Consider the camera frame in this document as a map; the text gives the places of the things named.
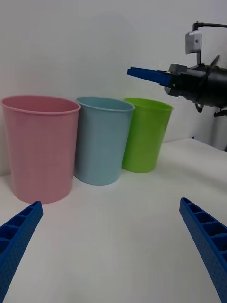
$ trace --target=table surface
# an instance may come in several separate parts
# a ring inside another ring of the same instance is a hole
[[[179,214],[181,197],[227,225],[227,153],[164,143],[155,171],[74,178],[42,217],[4,303],[214,303],[218,294]],[[0,225],[27,207],[0,177]]]

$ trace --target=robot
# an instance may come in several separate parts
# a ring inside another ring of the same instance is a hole
[[[192,31],[185,36],[186,54],[197,54],[197,65],[187,67],[171,64],[169,71],[148,70],[130,67],[127,74],[149,80],[164,86],[170,96],[183,96],[195,103],[198,112],[204,105],[217,107],[215,117],[227,116],[227,69],[217,66],[220,56],[216,56],[211,65],[201,63],[202,34],[201,27],[224,27],[224,24],[196,22]]]

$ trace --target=black cable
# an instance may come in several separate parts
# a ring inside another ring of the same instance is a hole
[[[214,113],[214,117],[217,118],[217,117],[222,117],[222,116],[226,116],[227,115],[227,110],[220,110],[219,112],[217,113]]]
[[[200,27],[222,27],[227,28],[226,24],[218,24],[218,23],[203,23],[203,22],[196,22],[192,26],[192,30],[197,30]]]

